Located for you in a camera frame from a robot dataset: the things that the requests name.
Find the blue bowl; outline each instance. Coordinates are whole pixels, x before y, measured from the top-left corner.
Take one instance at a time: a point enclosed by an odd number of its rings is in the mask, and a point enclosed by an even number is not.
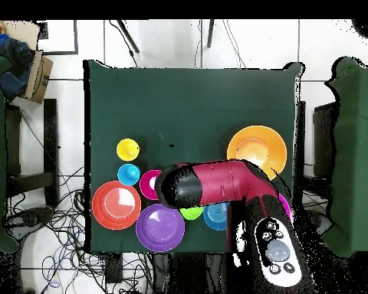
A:
[[[139,181],[140,169],[133,164],[127,163],[119,168],[117,177],[121,184],[132,186]]]
[[[207,205],[203,212],[205,223],[213,230],[224,231],[228,218],[228,206],[229,203]]]

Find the cardboard box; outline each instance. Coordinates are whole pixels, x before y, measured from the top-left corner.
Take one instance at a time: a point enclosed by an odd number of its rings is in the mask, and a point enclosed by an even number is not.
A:
[[[36,103],[42,103],[53,62],[42,56],[42,51],[36,51],[39,26],[30,21],[0,21],[5,26],[5,33],[18,41],[23,41],[34,52],[30,76],[25,94],[22,98]]]
[[[53,62],[42,56],[42,51],[35,51],[33,65],[31,66],[28,85],[22,98],[42,103],[46,87],[51,75]]]

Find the red plate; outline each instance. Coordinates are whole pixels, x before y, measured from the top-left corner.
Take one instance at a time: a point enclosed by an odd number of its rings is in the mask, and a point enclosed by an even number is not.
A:
[[[97,189],[91,208],[100,225],[111,230],[122,230],[138,219],[140,196],[132,186],[109,181]]]

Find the blue cup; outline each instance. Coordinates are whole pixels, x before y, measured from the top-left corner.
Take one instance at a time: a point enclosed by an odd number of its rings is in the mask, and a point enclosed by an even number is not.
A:
[[[132,186],[139,181],[140,169],[133,164],[127,163],[119,168],[117,177],[121,184]]]

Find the plastic dish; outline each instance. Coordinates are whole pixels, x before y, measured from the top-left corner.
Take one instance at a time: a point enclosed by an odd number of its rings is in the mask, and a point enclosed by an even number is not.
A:
[[[117,155],[125,162],[133,161],[139,155],[139,146],[132,139],[122,139],[117,145]]]
[[[203,213],[205,208],[203,206],[191,207],[191,208],[180,208],[180,213],[186,220],[195,220]]]
[[[290,221],[293,221],[293,217],[291,215],[291,207],[289,206],[288,200],[282,196],[281,194],[279,194],[279,200],[281,201],[282,205],[284,206],[285,212],[287,214],[287,216],[289,217]]]
[[[135,165],[127,163],[119,168],[117,177],[123,185],[132,186],[139,181],[140,169]]]
[[[100,225],[122,230],[133,225],[139,217],[140,196],[134,187],[110,181],[97,189],[91,208]]]
[[[182,240],[186,224],[182,215],[162,204],[145,208],[136,222],[136,235],[145,248],[165,253]]]
[[[158,200],[154,187],[156,184],[156,178],[160,173],[160,170],[153,169],[143,174],[142,178],[140,179],[139,187],[140,192],[144,195],[145,198],[148,198],[152,201]]]
[[[230,141],[228,159],[244,159],[257,165],[268,178],[284,170],[288,157],[284,140],[267,126],[249,126],[238,131]]]
[[[226,229],[226,219],[228,218],[229,203],[218,203],[207,205],[203,218],[205,223],[213,230],[224,231]]]

